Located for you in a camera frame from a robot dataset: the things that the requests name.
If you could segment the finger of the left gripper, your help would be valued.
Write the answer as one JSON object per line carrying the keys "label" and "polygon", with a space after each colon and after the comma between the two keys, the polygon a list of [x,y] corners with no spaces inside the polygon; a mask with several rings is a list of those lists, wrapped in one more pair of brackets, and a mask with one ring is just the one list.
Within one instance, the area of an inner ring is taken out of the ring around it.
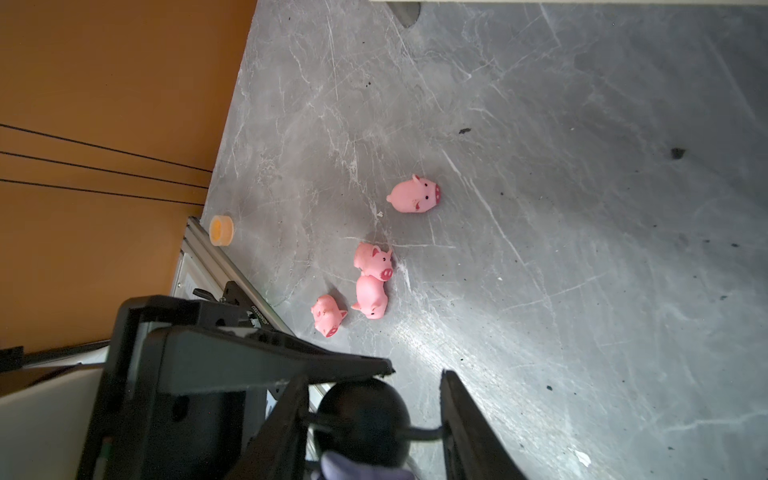
{"label": "finger of the left gripper", "polygon": [[389,376],[390,360],[332,352],[281,332],[242,338],[218,329],[175,326],[165,335],[157,390],[170,395],[239,392],[285,385],[304,374],[324,384]]}

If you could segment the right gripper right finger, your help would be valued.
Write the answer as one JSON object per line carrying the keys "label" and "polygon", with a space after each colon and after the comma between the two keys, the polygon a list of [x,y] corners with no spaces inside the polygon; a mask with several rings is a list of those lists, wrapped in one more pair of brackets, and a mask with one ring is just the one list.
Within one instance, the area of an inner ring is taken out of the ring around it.
{"label": "right gripper right finger", "polygon": [[447,479],[526,479],[454,371],[442,372],[440,405]]}

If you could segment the black white Kuromi figure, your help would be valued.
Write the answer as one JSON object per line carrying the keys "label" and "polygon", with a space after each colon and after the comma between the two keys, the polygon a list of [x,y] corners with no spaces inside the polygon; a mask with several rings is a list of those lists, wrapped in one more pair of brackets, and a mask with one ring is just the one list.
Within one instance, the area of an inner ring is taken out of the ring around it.
{"label": "black white Kuromi figure", "polygon": [[375,378],[335,384],[305,423],[319,454],[314,479],[413,479],[411,444],[444,436],[442,427],[413,426],[399,393]]}

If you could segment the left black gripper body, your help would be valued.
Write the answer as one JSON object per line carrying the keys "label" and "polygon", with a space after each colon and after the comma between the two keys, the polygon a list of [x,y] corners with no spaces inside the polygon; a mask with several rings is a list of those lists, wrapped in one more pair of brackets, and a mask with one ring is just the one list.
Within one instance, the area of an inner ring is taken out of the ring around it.
{"label": "left black gripper body", "polygon": [[119,308],[76,476],[223,479],[265,419],[237,305],[169,296]]}

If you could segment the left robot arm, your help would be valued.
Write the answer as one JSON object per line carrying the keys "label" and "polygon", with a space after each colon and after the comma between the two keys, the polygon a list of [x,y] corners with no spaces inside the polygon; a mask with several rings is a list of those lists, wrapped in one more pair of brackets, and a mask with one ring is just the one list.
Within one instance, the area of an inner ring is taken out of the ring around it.
{"label": "left robot arm", "polygon": [[306,450],[400,467],[410,419],[381,358],[166,296],[119,309],[106,361],[18,369],[1,399],[5,479],[302,479]]}

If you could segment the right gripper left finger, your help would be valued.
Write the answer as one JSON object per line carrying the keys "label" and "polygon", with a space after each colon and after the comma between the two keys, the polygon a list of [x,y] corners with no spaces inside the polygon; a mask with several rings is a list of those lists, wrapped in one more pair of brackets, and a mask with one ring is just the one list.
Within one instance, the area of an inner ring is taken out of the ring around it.
{"label": "right gripper left finger", "polygon": [[294,377],[225,479],[303,479],[309,412],[308,377]]}

